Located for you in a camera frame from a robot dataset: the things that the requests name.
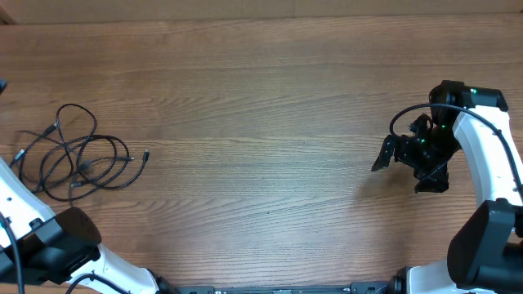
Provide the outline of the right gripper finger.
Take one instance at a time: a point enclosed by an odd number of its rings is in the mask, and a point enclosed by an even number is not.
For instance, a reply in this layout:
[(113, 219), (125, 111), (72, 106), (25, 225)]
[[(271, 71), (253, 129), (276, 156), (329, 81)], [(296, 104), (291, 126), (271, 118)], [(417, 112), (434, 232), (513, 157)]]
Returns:
[(449, 173), (446, 163), (429, 171), (415, 170), (414, 176), (418, 179), (418, 183), (414, 186), (415, 193), (443, 193), (449, 188)]
[(391, 158), (395, 153), (396, 146), (397, 139), (394, 136), (388, 135), (385, 137), (378, 157), (376, 158), (374, 164), (371, 167), (372, 172), (376, 172), (389, 167)]

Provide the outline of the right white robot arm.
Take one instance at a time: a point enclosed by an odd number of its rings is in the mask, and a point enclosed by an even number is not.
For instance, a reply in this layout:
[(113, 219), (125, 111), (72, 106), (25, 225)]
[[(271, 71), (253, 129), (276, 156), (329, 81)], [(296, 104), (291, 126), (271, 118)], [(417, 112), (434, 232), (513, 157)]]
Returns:
[(384, 139), (372, 165), (391, 161), (413, 168), (415, 192), (449, 188), (448, 163), (462, 150), (472, 175), (477, 209), (450, 241), (447, 256), (405, 267), (378, 293), (520, 293), (522, 291), (522, 161), (510, 130), (508, 106), (498, 89), (444, 80), (409, 126)]

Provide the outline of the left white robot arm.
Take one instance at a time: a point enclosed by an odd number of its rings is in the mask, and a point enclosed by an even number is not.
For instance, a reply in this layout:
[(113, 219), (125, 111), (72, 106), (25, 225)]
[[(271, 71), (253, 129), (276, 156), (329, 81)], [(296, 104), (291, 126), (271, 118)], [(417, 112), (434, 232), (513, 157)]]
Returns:
[(132, 265), (102, 243), (100, 231), (75, 202), (99, 190), (121, 190), (135, 174), (116, 183), (133, 161), (115, 136), (92, 128), (66, 140), (61, 121), (1, 163), (1, 281), (20, 293), (51, 282), (99, 293), (176, 293), (152, 270)]

